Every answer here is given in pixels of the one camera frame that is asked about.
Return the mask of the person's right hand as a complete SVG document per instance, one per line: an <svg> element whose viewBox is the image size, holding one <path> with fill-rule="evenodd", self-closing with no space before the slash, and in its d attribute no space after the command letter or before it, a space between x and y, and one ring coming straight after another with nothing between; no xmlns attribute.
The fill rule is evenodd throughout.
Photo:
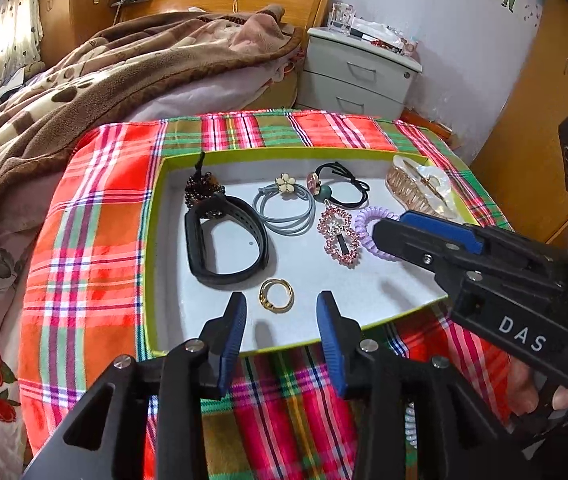
<svg viewBox="0 0 568 480"><path fill-rule="evenodd" d="M512 358L507 378L507 400L510 409L518 416L533 412L538 407L538 389L534 385L533 370ZM554 411L568 410L568 389L560 386L552 400Z"/></svg>

